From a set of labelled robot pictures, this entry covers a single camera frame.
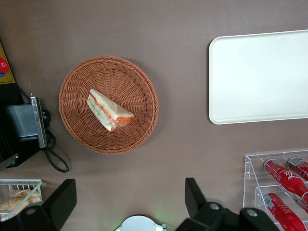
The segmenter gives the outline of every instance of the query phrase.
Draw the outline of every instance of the tabletop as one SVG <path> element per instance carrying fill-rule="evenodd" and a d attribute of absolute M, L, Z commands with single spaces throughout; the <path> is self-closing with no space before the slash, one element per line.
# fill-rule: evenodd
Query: tabletop
<path fill-rule="evenodd" d="M 42 179 L 45 197 L 75 178 L 77 206 L 63 231 L 112 231 L 135 214 L 175 230 L 188 217 L 186 177 L 238 213 L 245 155 L 307 149 L 308 120 L 213 124 L 209 44 L 219 36 L 307 29 L 307 9 L 305 0 L 0 0 L 0 39 L 16 82 L 51 112 L 55 151 L 70 165 L 59 173 L 38 152 L 1 178 Z M 152 135 L 125 154 L 87 149 L 60 117 L 65 76 L 98 55 L 136 64 L 158 95 Z"/>

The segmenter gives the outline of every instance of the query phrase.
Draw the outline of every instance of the coca-cola bottle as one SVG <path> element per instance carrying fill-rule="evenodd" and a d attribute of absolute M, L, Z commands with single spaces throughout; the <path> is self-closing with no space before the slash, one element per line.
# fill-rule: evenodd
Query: coca-cola bottle
<path fill-rule="evenodd" d="M 287 166 L 293 172 L 300 175 L 303 179 L 308 180 L 308 162 L 294 156 L 288 160 Z"/>
<path fill-rule="evenodd" d="M 283 167 L 276 159 L 265 161 L 263 167 L 286 190 L 299 195 L 308 203 L 308 189 L 297 174 Z"/>
<path fill-rule="evenodd" d="M 285 231 L 307 231 L 301 219 L 273 192 L 263 195 L 265 206 Z"/>
<path fill-rule="evenodd" d="M 300 196 L 296 194 L 293 194 L 292 199 L 295 201 L 295 203 L 298 204 L 299 207 L 301 207 L 303 210 L 305 210 L 308 213 L 308 204 L 306 203 L 306 201 L 304 201 L 303 198 L 301 198 Z"/>

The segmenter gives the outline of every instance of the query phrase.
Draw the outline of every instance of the sandwich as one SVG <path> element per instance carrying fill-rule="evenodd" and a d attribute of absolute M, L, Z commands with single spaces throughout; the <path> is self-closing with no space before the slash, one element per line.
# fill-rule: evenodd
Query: sandwich
<path fill-rule="evenodd" d="M 87 103 L 96 118 L 108 131 L 129 124 L 135 117 L 133 113 L 94 89 L 90 90 Z"/>

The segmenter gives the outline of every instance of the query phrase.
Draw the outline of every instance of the wicker basket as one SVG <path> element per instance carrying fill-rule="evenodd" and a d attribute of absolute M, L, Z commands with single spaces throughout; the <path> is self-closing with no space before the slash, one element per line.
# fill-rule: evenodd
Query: wicker basket
<path fill-rule="evenodd" d="M 108 131 L 87 105 L 95 89 L 135 115 L 132 122 Z M 153 132 L 158 118 L 158 99 L 145 73 L 131 62 L 113 56 L 85 60 L 66 76 L 59 108 L 70 134 L 87 148 L 104 153 L 131 151 Z"/>

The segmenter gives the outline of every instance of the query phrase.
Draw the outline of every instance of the clear plastic shelf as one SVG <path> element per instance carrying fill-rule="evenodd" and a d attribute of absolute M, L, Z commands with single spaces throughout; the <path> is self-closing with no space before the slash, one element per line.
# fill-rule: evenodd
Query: clear plastic shelf
<path fill-rule="evenodd" d="M 266 160 L 274 158 L 283 166 L 286 166 L 287 161 L 298 156 L 303 160 L 308 161 L 308 151 L 294 151 L 272 154 L 247 155 L 245 157 L 245 172 L 244 172 L 244 207 L 255 207 L 263 210 L 283 231 L 276 219 L 264 206 L 263 195 L 269 192 L 275 192 L 283 202 L 298 215 L 308 228 L 308 214 L 301 209 L 292 199 L 292 193 L 284 189 L 267 171 L 264 170 L 263 164 Z"/>

